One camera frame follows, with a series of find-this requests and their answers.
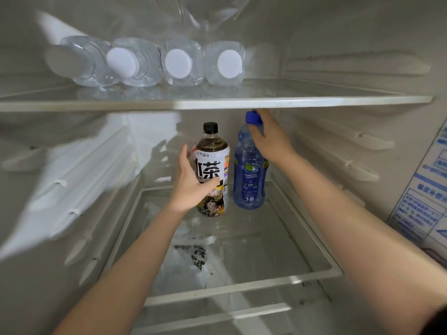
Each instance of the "refrigerator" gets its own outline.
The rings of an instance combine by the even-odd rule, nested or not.
[[[0,333],[50,333],[167,202],[181,146],[214,121],[232,163],[253,108],[271,108],[300,155],[447,267],[446,10],[0,0]],[[43,58],[67,36],[162,47],[177,34],[243,44],[243,83],[80,87]],[[186,215],[132,334],[384,334],[273,165],[265,191],[253,211]]]

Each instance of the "crisper drawer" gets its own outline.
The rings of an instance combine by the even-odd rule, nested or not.
[[[105,270],[147,228],[170,192],[140,191]],[[231,199],[218,218],[195,209],[185,216],[133,334],[293,334],[291,319],[300,310],[327,301],[317,280],[341,274],[282,190],[267,182],[259,209],[243,210]]]

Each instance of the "blue bottle cap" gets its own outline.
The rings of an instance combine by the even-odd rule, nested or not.
[[[249,111],[245,113],[245,122],[248,124],[261,125],[262,119],[258,113]]]

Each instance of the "forearm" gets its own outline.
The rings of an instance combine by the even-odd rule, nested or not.
[[[447,304],[443,268],[355,204],[303,158],[288,156],[286,174],[344,270],[394,334],[417,334]]]
[[[128,334],[184,214],[168,208],[70,311],[55,335]]]

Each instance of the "black bottle cap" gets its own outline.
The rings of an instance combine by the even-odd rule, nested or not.
[[[203,124],[203,132],[205,134],[217,134],[217,123],[215,122],[205,122]]]

